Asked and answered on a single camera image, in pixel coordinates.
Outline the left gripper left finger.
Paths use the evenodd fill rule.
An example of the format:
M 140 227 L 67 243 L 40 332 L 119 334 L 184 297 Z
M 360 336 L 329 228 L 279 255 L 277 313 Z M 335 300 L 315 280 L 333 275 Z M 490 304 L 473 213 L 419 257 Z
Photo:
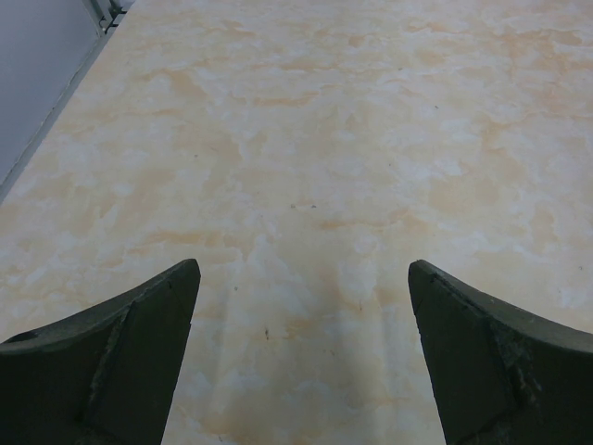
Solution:
M 4 444 L 159 444 L 200 284 L 194 259 L 1 344 Z

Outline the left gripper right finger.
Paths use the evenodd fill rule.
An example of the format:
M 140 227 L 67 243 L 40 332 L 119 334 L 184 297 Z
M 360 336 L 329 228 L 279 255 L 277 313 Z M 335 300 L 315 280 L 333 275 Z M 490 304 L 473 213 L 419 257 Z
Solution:
M 408 283 L 446 443 L 591 443 L 591 334 L 427 261 L 410 265 Z

